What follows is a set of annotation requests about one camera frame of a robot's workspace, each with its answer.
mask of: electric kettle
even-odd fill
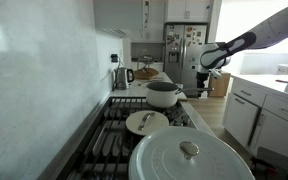
[[[115,72],[115,88],[116,89],[127,89],[129,88],[129,83],[134,81],[134,72],[132,69],[127,69],[124,67],[117,68]]]

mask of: white countertop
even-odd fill
[[[254,87],[265,90],[269,95],[288,99],[288,92],[285,92],[287,83],[276,82],[276,80],[288,81],[288,75],[232,75],[234,81],[246,81]]]
[[[160,72],[157,78],[164,78],[165,82],[171,82],[169,77],[164,73]],[[126,97],[145,97],[147,93],[147,83],[141,84],[144,81],[135,80],[131,83],[130,88],[126,90],[115,90],[109,94],[109,96],[126,96]],[[186,98],[184,93],[178,94],[179,98]],[[208,127],[202,117],[196,112],[189,102],[181,102],[186,113],[191,117],[192,122],[202,132],[215,136],[213,131]]]

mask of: refrigerator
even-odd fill
[[[196,69],[201,56],[200,47],[205,44],[207,23],[165,24],[164,26],[164,72],[173,83],[186,88],[196,88]],[[194,96],[197,92],[185,92]]]

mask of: refrigerator handle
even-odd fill
[[[181,65],[182,65],[182,60],[183,60],[183,52],[184,52],[184,48],[183,48],[183,38],[181,38],[180,40],[180,45],[181,45],[181,51],[180,51],[180,58],[179,58],[179,62],[178,62],[178,67],[180,68],[180,70],[182,69]]]
[[[183,41],[183,57],[181,59],[181,70],[183,69],[184,67],[184,60],[186,58],[186,38],[184,38],[184,41]]]

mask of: wooden floor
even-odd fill
[[[246,164],[251,165],[250,154],[224,129],[222,125],[226,98],[198,99],[196,101],[190,101],[190,103],[216,136],[231,146],[244,159]]]

